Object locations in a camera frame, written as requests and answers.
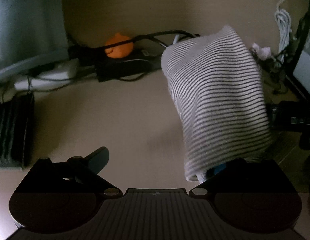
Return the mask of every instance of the coiled white cable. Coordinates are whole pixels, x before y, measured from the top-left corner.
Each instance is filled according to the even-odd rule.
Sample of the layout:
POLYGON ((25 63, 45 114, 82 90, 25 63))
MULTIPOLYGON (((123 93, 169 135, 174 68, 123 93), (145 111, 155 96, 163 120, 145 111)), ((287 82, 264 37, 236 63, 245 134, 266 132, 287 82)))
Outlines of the coiled white cable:
MULTIPOLYGON (((281 53, 290 42, 290 33, 292 32, 291 25, 292 20, 290 14, 285 9, 280 9, 280 5, 286 0, 280 0, 276 5, 276 12, 274 14, 275 21, 277 22, 280 30, 280 44, 278 52, 281 53)), ((280 55, 278 58, 280 62, 284 62, 284 55, 280 55)))

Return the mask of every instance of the orange toy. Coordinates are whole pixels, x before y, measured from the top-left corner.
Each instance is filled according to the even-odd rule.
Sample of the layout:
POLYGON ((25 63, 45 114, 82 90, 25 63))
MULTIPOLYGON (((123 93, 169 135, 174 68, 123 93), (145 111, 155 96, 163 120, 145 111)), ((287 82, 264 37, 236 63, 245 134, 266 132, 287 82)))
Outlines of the orange toy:
MULTIPOLYGON (((127 41, 127 40, 130 40, 130 37, 123 36, 120 33, 116 33, 114 37, 110 38, 105 43, 105 45, 111 45, 117 42, 127 41)), ((111 58, 126 57, 133 51, 133 46, 134 44, 131 42, 131 43, 119 45, 113 48, 105 49, 105 52, 107 56, 111 58)))

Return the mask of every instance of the striped fabric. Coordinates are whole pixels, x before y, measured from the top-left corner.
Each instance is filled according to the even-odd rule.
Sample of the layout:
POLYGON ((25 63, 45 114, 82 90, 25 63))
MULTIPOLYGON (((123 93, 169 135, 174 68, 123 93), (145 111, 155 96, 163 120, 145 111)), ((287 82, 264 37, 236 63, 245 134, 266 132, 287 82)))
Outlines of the striped fabric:
POLYGON ((183 124, 188 181, 269 146, 260 72, 231 27, 169 46, 162 69, 183 124))

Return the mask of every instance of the striped towel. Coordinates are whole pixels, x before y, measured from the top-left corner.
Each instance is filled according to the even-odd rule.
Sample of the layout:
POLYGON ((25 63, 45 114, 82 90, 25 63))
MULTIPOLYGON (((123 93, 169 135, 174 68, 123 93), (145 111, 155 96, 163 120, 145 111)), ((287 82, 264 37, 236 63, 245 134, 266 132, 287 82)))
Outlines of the striped towel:
POLYGON ((162 69, 183 124, 188 181, 269 146, 260 72, 231 27, 169 46, 162 69))

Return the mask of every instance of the ribbed gray panel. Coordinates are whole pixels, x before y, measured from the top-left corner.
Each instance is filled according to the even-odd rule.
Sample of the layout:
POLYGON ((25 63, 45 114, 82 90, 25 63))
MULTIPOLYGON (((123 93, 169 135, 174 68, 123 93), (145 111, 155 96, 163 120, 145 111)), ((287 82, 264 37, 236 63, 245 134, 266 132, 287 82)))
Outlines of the ribbed gray panel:
POLYGON ((223 222, 206 200, 192 199, 182 189, 130 189, 106 200, 89 222, 52 235, 20 230, 10 240, 198 240, 303 239, 292 230, 277 234, 247 233, 223 222))

